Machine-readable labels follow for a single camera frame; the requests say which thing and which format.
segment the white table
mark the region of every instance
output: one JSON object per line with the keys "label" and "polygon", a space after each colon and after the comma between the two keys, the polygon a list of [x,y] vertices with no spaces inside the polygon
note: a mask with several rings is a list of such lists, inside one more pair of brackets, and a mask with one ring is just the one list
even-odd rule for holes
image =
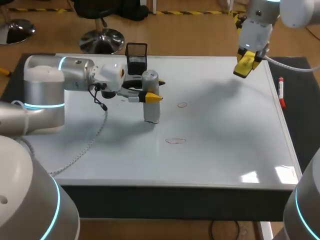
{"label": "white table", "polygon": [[[87,57],[95,64],[124,56]],[[143,122],[141,103],[102,100],[108,121],[94,146],[55,178],[63,186],[131,186],[291,191],[301,177],[267,62],[248,78],[233,75],[235,57],[149,56],[160,87],[160,123]],[[29,136],[48,171],[72,160],[91,140],[103,112],[87,92],[65,93],[63,131]],[[183,139],[181,144],[168,143]]]}

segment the red marker cap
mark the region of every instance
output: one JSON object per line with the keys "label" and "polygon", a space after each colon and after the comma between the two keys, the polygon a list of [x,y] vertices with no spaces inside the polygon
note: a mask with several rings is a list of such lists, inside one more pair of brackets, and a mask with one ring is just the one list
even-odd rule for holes
{"label": "red marker cap", "polygon": [[282,109],[286,109],[286,103],[285,103],[285,100],[283,98],[279,99],[279,102],[280,102],[280,106]]}

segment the cable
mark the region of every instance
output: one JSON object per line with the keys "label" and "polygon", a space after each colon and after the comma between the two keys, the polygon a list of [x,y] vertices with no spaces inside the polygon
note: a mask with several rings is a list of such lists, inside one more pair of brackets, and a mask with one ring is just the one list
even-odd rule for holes
{"label": "cable", "polygon": [[[92,92],[91,92],[91,90],[90,90],[90,88],[91,88],[93,85],[95,86],[95,88],[94,88],[94,89],[95,89],[94,95],[92,94]],[[93,84],[91,84],[91,85],[88,87],[88,91],[89,91],[90,95],[94,98],[94,103],[99,104],[100,107],[104,110],[104,119],[103,119],[103,122],[102,122],[100,128],[98,129],[97,133],[96,133],[95,136],[92,138],[91,142],[89,142],[89,143],[87,144],[87,146],[84,148],[84,150],[82,150],[82,152],[80,152],[72,161],[70,161],[69,163],[67,163],[67,164],[64,165],[63,167],[58,168],[57,170],[48,171],[48,174],[55,176],[55,175],[63,172],[64,170],[66,170],[67,168],[69,168],[70,166],[72,166],[73,164],[75,164],[75,163],[92,147],[92,145],[95,143],[97,137],[101,134],[102,130],[104,129],[104,127],[105,127],[105,125],[106,125],[107,119],[108,119],[108,108],[107,108],[107,106],[106,106],[104,103],[100,102],[100,101],[97,99],[97,92],[98,92],[99,90],[101,90],[101,89],[105,89],[106,86],[104,86],[103,84],[101,85],[100,83],[93,83]],[[13,102],[12,102],[12,104],[15,104],[15,103],[19,103],[19,104],[25,109],[25,106],[24,106],[24,104],[23,104],[22,102],[20,102],[20,101],[13,101]],[[29,118],[27,117],[26,119],[27,119],[27,120],[26,120],[27,122],[25,123],[25,126],[28,126],[28,125],[29,125]],[[35,156],[35,155],[36,155],[36,154],[35,154],[35,149],[34,149],[34,147],[32,146],[32,144],[31,144],[27,139],[25,139],[24,137],[21,137],[21,138],[16,138],[15,140],[16,140],[17,142],[23,142],[23,143],[25,143],[25,145],[26,145],[26,146],[29,148],[29,150],[30,150],[30,154],[31,154],[32,156]]]}
{"label": "cable", "polygon": [[316,39],[318,39],[320,41],[320,38],[317,37],[307,26],[305,27],[305,29],[307,29],[307,31],[312,35],[314,36]]}
{"label": "cable", "polygon": [[[95,86],[95,87],[94,87],[94,95],[93,95],[92,92],[91,92],[91,87],[92,87],[92,86]],[[92,83],[92,84],[90,84],[89,87],[88,87],[88,92],[89,92],[90,95],[93,97],[94,103],[95,103],[95,104],[99,104],[99,106],[100,106],[104,111],[107,111],[108,108],[107,108],[107,106],[106,106],[104,103],[102,103],[101,101],[99,101],[99,100],[97,99],[97,93],[98,93],[98,91],[100,91],[100,90],[106,89],[106,87],[107,87],[107,84],[105,84],[105,83],[103,83],[103,84],[100,84],[100,83]]]}
{"label": "cable", "polygon": [[[70,161],[69,163],[67,163],[66,165],[64,165],[63,167],[60,167],[58,168],[57,170],[54,170],[54,171],[48,171],[48,174],[50,175],[57,175],[61,172],[63,172],[64,170],[66,170],[67,168],[69,168],[70,166],[72,166],[73,164],[75,164],[91,147],[92,145],[95,143],[97,137],[101,134],[103,128],[105,127],[106,125],[106,122],[107,122],[107,119],[108,119],[108,112],[105,111],[104,113],[104,120],[99,128],[99,130],[97,131],[97,133],[95,134],[95,136],[92,138],[91,142],[88,143],[88,145],[84,148],[84,150],[82,150],[82,152],[80,152],[80,154],[78,154],[72,161]],[[25,139],[24,137],[21,137],[19,138],[18,140],[20,140],[21,142],[25,143],[27,145],[27,147],[29,148],[30,150],[30,154],[32,156],[35,156],[35,149],[34,147],[32,146],[32,144],[27,140]]]}
{"label": "cable", "polygon": [[281,62],[278,62],[276,60],[271,59],[268,56],[264,56],[264,59],[268,60],[268,62],[270,62],[272,64],[278,65],[279,67],[282,67],[282,68],[285,68],[285,69],[289,69],[289,70],[292,70],[292,71],[296,71],[296,72],[311,73],[311,72],[314,72],[314,71],[317,71],[317,70],[320,69],[320,65],[318,65],[316,67],[313,67],[313,68],[304,69],[304,68],[296,68],[296,67],[293,67],[293,66],[285,65],[285,64],[283,64]]}
{"label": "cable", "polygon": [[[214,236],[213,236],[213,233],[212,233],[212,227],[214,225],[215,221],[212,220],[209,224],[209,238],[210,240],[215,240]],[[238,223],[238,221],[234,221],[235,225],[236,225],[236,228],[237,228],[237,233],[236,233],[236,237],[235,237],[235,240],[238,240],[239,238],[239,235],[240,235],[240,225]]]}
{"label": "cable", "polygon": [[22,136],[24,136],[24,135],[27,134],[28,128],[29,128],[29,112],[26,109],[26,107],[25,107],[25,105],[23,104],[22,101],[14,100],[14,101],[11,102],[11,104],[13,104],[13,105],[19,104],[22,107],[22,109],[23,109],[23,111],[25,113],[24,127],[23,127],[23,132],[22,132]]}

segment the wooden floor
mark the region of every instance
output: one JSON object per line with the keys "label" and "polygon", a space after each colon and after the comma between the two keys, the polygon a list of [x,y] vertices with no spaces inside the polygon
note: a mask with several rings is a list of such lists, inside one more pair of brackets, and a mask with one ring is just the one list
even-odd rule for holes
{"label": "wooden floor", "polygon": [[[64,0],[42,2],[16,0],[12,8],[69,8]],[[158,0],[158,10],[221,10],[215,0]],[[237,10],[243,6],[235,5]],[[35,35],[27,41],[0,46],[0,67],[13,71],[22,53],[80,53],[80,37],[95,28],[93,20],[78,18],[73,12],[17,12],[12,18],[28,19],[36,26]],[[232,17],[227,15],[150,15],[142,22],[118,16],[106,18],[110,28],[117,29],[126,42],[148,43],[149,55],[235,56],[238,35]],[[310,29],[320,37],[319,27]],[[305,28],[290,29],[281,21],[275,25],[270,41],[270,56],[305,56],[311,66],[320,64],[320,41]],[[320,83],[320,72],[315,74]],[[8,80],[0,76],[0,94]],[[107,220],[82,221],[81,240],[208,240],[209,221],[181,220]],[[239,240],[255,240],[252,222],[240,222]],[[281,223],[273,223],[277,232]],[[233,222],[216,222],[215,240],[234,240]]]}

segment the blue led ring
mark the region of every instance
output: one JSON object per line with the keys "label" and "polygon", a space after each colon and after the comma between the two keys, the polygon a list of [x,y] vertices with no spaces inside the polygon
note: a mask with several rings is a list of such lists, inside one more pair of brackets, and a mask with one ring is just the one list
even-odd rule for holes
{"label": "blue led ring", "polygon": [[57,204],[56,204],[56,209],[55,209],[55,213],[54,213],[54,216],[53,216],[53,219],[51,221],[51,224],[50,226],[48,227],[48,229],[45,231],[44,235],[40,238],[40,240],[45,240],[46,237],[49,235],[49,233],[51,232],[52,228],[54,227],[56,221],[57,221],[57,217],[58,217],[58,213],[59,213],[59,208],[60,208],[60,190],[59,190],[59,186],[56,182],[56,180],[51,177],[54,184],[55,184],[55,187],[56,187],[56,194],[57,194]]}
{"label": "blue led ring", "polygon": [[316,239],[316,240],[320,240],[320,238],[314,233],[314,231],[311,230],[311,228],[308,226],[307,222],[305,221],[304,217],[302,216],[300,209],[299,209],[299,205],[298,205],[298,188],[295,190],[295,205],[296,205],[296,209],[298,211],[299,217],[302,221],[302,223],[304,224],[305,228],[309,231],[309,233]]}
{"label": "blue led ring", "polygon": [[57,104],[57,105],[33,105],[29,103],[25,103],[24,106],[26,108],[33,108],[33,109],[54,109],[54,108],[60,108],[63,107],[65,104]]}
{"label": "blue led ring", "polygon": [[59,66],[58,66],[58,70],[59,70],[59,71],[61,71],[62,63],[64,62],[65,59],[66,59],[66,56],[64,56],[64,57],[61,58],[61,60],[60,60]]}

